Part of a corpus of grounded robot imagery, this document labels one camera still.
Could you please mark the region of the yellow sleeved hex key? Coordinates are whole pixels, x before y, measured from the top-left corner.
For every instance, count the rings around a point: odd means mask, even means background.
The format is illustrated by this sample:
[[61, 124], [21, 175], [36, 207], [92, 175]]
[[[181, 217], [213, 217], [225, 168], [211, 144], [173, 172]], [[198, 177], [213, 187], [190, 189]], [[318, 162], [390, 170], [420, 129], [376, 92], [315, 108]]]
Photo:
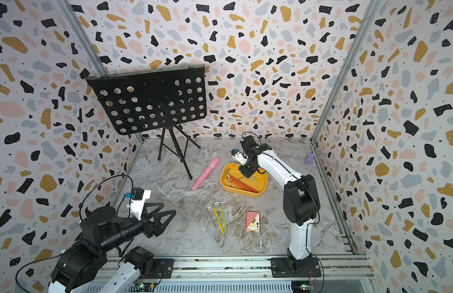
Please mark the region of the yellow sleeved hex key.
[[220, 207], [220, 202], [219, 201], [214, 202], [213, 210], [214, 210], [214, 214], [215, 214], [217, 223], [218, 223], [218, 225], [220, 227], [220, 231], [224, 235], [225, 234], [225, 229], [224, 229], [223, 224], [222, 224], [222, 222], [220, 220], [220, 214], [219, 214], [219, 210], [217, 209], [217, 207]]

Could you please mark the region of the green sleeved hex key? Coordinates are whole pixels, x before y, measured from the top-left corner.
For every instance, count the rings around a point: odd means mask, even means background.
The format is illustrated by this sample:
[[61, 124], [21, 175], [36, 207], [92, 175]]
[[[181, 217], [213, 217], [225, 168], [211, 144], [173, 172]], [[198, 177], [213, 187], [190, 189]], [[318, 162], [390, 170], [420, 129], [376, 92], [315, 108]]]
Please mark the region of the green sleeved hex key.
[[224, 213], [223, 206], [222, 206], [224, 203], [225, 203], [225, 201], [220, 201], [219, 206], [220, 206], [220, 212], [221, 212], [221, 218], [223, 221], [224, 231], [228, 232], [228, 227], [226, 225], [226, 219], [225, 219], [225, 213]]

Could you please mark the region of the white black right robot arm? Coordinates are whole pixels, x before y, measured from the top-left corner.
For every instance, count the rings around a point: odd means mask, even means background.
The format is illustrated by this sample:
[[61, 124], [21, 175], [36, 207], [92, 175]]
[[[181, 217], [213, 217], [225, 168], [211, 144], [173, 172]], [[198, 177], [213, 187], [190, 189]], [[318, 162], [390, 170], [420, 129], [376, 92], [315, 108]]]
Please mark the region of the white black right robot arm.
[[231, 151], [240, 164], [239, 172], [247, 178], [261, 169], [283, 189], [282, 206], [291, 222], [291, 241], [286, 258], [271, 260], [272, 274], [280, 277], [321, 276], [320, 263], [311, 252], [311, 234], [320, 220], [320, 199], [312, 175], [302, 175], [288, 166], [268, 144], [258, 144], [253, 136], [242, 138], [242, 151]]

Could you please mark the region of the second left robot arm base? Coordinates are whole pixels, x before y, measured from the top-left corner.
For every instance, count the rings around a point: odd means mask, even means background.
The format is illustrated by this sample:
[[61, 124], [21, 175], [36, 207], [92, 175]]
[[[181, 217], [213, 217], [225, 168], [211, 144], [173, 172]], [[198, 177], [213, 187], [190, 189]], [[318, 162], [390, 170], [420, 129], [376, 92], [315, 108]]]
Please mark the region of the second left robot arm base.
[[122, 259], [100, 293], [127, 293], [129, 289], [153, 293], [163, 279], [171, 279], [174, 263], [173, 258], [155, 258], [152, 252], [137, 246]]

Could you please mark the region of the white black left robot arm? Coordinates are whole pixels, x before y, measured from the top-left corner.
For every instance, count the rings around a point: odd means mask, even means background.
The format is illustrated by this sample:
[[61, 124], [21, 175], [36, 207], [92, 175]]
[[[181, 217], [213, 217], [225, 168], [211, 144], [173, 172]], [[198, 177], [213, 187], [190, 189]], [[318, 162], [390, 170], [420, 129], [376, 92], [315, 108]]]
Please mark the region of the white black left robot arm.
[[[145, 203], [129, 217], [119, 217], [114, 208], [104, 206], [92, 211], [80, 223], [77, 241], [59, 255], [51, 273], [49, 292], [81, 293], [94, 281], [108, 262], [108, 252], [120, 249], [140, 234], [158, 237], [176, 216], [175, 210], [165, 211], [163, 203]], [[121, 293], [140, 277], [169, 278], [170, 273], [156, 266], [152, 252], [137, 246], [126, 252], [120, 250], [122, 264], [107, 282], [104, 293]]]

